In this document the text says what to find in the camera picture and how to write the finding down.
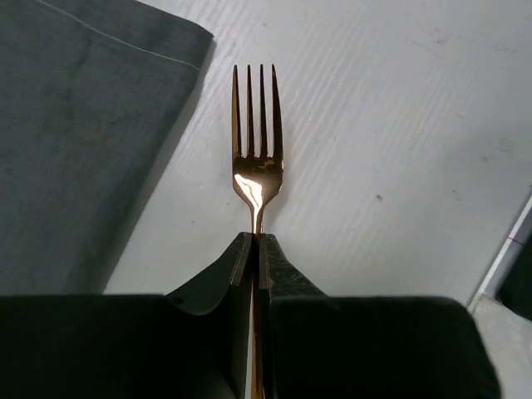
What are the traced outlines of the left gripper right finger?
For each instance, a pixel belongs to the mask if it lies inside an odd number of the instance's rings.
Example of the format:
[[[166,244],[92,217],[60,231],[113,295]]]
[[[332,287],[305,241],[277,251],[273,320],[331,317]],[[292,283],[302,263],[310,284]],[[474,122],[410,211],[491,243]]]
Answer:
[[[333,297],[259,245],[263,386],[268,398],[498,398],[474,318],[438,296]]]

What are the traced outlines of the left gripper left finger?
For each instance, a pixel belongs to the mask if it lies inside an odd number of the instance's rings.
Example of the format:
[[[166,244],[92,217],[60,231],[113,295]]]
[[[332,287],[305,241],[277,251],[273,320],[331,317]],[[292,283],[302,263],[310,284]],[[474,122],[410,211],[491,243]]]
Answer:
[[[252,236],[166,295],[1,300],[4,398],[242,398]]]

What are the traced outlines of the copper fork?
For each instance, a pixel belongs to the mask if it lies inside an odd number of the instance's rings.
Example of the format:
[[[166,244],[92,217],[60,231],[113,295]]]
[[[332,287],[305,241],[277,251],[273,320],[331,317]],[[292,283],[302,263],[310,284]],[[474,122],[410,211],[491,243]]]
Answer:
[[[272,70],[273,152],[268,153],[267,112],[264,85],[264,69],[259,68],[259,138],[260,152],[255,153],[254,109],[251,68],[247,68],[247,150],[243,150],[243,135],[239,101],[238,68],[233,69],[231,131],[233,188],[249,207],[254,249],[259,255],[259,243],[263,234],[263,218],[266,205],[279,194],[283,186],[283,124],[278,89],[277,72]]]

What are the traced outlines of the grey cloth placemat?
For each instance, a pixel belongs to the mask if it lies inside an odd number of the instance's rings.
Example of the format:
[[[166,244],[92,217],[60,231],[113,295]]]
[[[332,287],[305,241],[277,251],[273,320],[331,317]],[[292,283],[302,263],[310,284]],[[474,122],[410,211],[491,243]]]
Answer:
[[[212,40],[137,1],[2,2],[2,294],[104,287]]]

